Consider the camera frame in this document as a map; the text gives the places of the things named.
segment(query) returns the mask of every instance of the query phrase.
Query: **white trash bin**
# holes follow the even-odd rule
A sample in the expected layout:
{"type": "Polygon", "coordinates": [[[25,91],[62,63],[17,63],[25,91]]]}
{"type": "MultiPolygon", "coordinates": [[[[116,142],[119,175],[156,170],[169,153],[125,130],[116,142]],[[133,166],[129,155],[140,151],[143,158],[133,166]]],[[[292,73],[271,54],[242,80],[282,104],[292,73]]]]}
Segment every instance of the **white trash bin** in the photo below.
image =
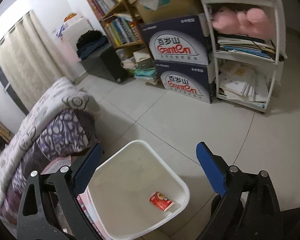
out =
{"type": "Polygon", "coordinates": [[[182,212],[190,198],[184,181],[141,140],[128,143],[100,165],[88,193],[113,240],[132,240],[155,230],[182,212]],[[176,203],[171,211],[150,203],[156,191],[176,203]]]}

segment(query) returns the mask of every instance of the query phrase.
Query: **tiled floor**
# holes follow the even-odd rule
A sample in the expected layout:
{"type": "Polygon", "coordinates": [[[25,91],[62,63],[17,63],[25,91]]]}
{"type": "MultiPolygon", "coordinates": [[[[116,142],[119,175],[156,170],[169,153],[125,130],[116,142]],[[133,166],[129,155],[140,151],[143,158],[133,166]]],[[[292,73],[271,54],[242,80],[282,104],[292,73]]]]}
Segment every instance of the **tiled floor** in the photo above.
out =
{"type": "MultiPolygon", "coordinates": [[[[210,215],[214,192],[195,157],[204,141],[244,172],[267,170],[281,209],[300,206],[300,40],[288,35],[282,90],[266,114],[224,101],[212,104],[129,80],[88,76],[78,87],[99,103],[96,127],[105,158],[135,139],[147,141],[190,189],[187,208],[160,231],[194,240],[210,215]]],[[[154,232],[144,239],[160,239],[154,232]]]]}

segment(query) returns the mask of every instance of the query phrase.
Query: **red can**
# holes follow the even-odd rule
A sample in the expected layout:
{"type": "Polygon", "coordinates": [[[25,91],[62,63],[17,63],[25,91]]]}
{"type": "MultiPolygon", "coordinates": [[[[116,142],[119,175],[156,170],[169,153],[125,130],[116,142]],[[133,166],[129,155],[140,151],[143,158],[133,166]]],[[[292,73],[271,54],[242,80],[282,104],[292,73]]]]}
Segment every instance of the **red can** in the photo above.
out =
{"type": "Polygon", "coordinates": [[[175,204],[173,201],[169,200],[159,191],[156,191],[152,194],[150,202],[162,211],[167,211],[175,204]]]}

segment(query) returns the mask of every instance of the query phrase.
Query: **pink fabric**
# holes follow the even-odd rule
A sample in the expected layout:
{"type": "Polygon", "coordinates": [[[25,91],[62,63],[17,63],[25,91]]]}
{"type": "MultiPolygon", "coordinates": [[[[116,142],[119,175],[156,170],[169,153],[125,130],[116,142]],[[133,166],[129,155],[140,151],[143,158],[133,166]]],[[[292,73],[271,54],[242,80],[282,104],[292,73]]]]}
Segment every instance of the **pink fabric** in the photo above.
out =
{"type": "Polygon", "coordinates": [[[212,26],[223,34],[243,34],[263,40],[274,37],[274,27],[260,8],[236,13],[227,7],[222,7],[213,16],[212,26]]]}

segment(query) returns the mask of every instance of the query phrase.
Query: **grout line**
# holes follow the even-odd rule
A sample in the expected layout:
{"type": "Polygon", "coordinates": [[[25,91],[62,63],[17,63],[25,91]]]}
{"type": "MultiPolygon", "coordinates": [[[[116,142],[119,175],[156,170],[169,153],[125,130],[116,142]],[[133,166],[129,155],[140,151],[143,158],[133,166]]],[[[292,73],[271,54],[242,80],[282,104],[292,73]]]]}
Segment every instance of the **grout line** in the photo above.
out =
{"type": "MultiPolygon", "coordinates": [[[[166,92],[167,92],[167,90],[163,93],[163,95],[162,96],[160,96],[159,98],[158,98],[158,100],[157,101],[155,101],[153,104],[152,104],[152,106],[156,103],[156,102],[158,102],[159,100],[160,100],[160,98],[162,98],[165,94],[166,94],[166,92]]],[[[136,121],[138,121],[146,112],[148,112],[148,110],[152,107],[152,106],[150,106],[148,109],[147,109],[147,111],[145,111],[136,121]]]]}
{"type": "MultiPolygon", "coordinates": [[[[156,136],[153,132],[149,131],[147,128],[145,128],[144,126],[142,126],[144,129],[146,129],[149,133],[152,133],[154,136],[156,136]]],[[[183,154],[182,152],[180,152],[179,150],[177,150],[175,147],[173,147],[172,145],[170,145],[169,143],[167,143],[166,141],[162,140],[161,138],[159,138],[158,136],[156,136],[159,140],[163,141],[164,143],[168,144],[171,148],[175,149],[177,152],[181,153],[184,157],[187,157],[189,160],[193,161],[195,164],[201,166],[199,163],[195,162],[193,159],[189,158],[187,155],[183,154]]]]}
{"type": "Polygon", "coordinates": [[[215,197],[216,193],[213,193],[213,195],[208,199],[208,201],[202,206],[202,208],[200,208],[200,210],[182,227],[180,228],[173,236],[171,236],[172,238],[179,233],[183,228],[185,228],[190,222],[191,220],[205,207],[205,205],[210,201],[210,199],[212,199],[213,197],[215,197]]]}
{"type": "MultiPolygon", "coordinates": [[[[103,100],[107,101],[107,102],[108,102],[109,104],[111,104],[114,108],[118,109],[121,113],[123,113],[125,116],[127,116],[129,119],[131,119],[131,120],[133,121],[133,124],[132,124],[132,125],[134,125],[134,124],[137,122],[137,121],[133,120],[130,116],[128,116],[127,114],[125,114],[122,110],[120,110],[119,108],[117,108],[115,105],[113,105],[113,104],[112,104],[109,100],[107,100],[106,98],[103,98],[103,100]]],[[[112,145],[114,145],[114,144],[117,142],[117,140],[115,140],[111,145],[109,145],[107,148],[105,148],[104,151],[108,150],[112,145]]]]}
{"type": "Polygon", "coordinates": [[[249,133],[249,131],[250,131],[250,128],[251,128],[251,125],[252,125],[252,121],[253,121],[253,119],[254,119],[254,115],[255,115],[255,114],[256,114],[256,112],[253,113],[253,117],[252,117],[252,120],[251,120],[249,129],[248,129],[247,135],[246,135],[246,137],[245,137],[245,139],[244,139],[244,141],[243,141],[243,143],[242,143],[242,146],[241,146],[241,148],[240,148],[240,151],[239,151],[237,157],[235,158],[235,160],[234,160],[234,162],[233,162],[233,165],[234,165],[235,161],[237,160],[237,158],[238,158],[238,156],[239,156],[239,154],[240,154],[240,152],[241,152],[241,150],[242,150],[242,147],[243,147],[243,145],[244,145],[244,143],[245,143],[245,141],[246,141],[246,139],[247,139],[247,137],[248,137],[248,133],[249,133]]]}

